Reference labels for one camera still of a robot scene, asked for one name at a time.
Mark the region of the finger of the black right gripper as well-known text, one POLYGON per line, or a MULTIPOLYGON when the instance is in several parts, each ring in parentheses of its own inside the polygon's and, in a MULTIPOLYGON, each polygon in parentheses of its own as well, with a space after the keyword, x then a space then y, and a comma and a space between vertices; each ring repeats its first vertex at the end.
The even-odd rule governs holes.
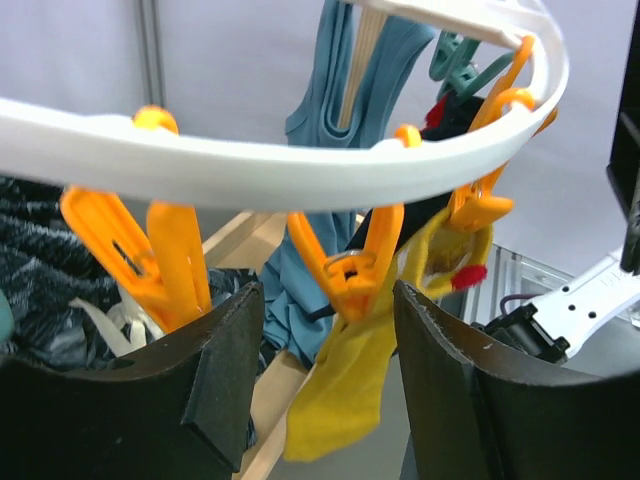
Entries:
POLYGON ((607 176, 627 220, 620 268, 639 274, 639 2, 636 2, 607 176))

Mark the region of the navy sock with santa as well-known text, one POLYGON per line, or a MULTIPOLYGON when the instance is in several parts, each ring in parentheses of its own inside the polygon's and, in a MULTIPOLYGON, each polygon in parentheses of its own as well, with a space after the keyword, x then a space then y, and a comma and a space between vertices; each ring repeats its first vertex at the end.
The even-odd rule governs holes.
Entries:
POLYGON ((347 166, 354 185, 334 187, 338 199, 327 206, 369 210, 402 206, 404 218, 396 244, 401 248, 447 206, 454 189, 481 172, 472 165, 475 148, 463 136, 483 102, 481 97, 461 101, 447 94, 433 107, 439 124, 427 131, 429 137, 418 146, 405 147, 396 138, 354 152, 353 157, 361 161, 347 166))

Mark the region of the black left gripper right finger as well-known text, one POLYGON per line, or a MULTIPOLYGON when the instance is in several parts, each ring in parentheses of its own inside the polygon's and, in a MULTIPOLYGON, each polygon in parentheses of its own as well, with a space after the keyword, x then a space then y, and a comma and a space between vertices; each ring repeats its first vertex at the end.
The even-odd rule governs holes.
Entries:
POLYGON ((515 350, 394 287, 422 479, 635 479, 639 375, 569 370, 515 350))

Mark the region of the white round clip hanger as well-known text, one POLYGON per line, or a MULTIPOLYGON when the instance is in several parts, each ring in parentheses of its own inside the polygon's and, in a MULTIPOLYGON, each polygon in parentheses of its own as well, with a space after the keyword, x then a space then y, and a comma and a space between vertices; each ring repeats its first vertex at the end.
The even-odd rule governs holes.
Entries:
MULTIPOLYGON (((534 37, 532 110, 515 106, 465 134, 480 179, 512 158, 560 101, 569 60, 558 24, 540 1, 377 1, 387 14, 514 48, 534 37)), ((118 115, 84 116, 13 100, 1 103, 4 174, 230 210, 330 211, 364 149, 320 149, 176 136, 118 115)))

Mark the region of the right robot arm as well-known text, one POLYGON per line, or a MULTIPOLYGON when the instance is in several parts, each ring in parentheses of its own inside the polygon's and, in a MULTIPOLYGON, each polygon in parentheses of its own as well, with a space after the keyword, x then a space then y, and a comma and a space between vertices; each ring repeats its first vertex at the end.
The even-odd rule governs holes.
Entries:
POLYGON ((574 356, 639 297, 618 261, 626 221, 609 186, 609 162, 635 1, 550 1, 569 54, 570 76, 555 122, 506 168, 497 190, 515 209, 497 243, 572 276, 533 299, 536 321, 574 356))

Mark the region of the yellow sock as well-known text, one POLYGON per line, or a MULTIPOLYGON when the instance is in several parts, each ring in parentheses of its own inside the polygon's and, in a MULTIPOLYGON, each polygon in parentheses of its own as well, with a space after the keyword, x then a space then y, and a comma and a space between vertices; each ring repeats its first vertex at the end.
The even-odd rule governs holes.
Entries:
POLYGON ((395 253, 364 329, 346 325, 336 313, 313 372, 289 407, 285 460, 315 461, 356 443, 378 426, 384 381, 397 346, 396 281, 436 300, 485 279, 493 228, 452 230, 449 216, 449 209, 442 209, 395 253))

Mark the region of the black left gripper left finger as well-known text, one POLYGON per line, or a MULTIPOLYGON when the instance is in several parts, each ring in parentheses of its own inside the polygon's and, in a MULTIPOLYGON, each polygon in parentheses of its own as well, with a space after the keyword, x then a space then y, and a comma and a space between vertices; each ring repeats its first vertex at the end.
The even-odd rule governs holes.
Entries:
POLYGON ((1 360, 5 479, 228 479, 239 471, 262 336, 258 283, 113 360, 59 373, 1 360))

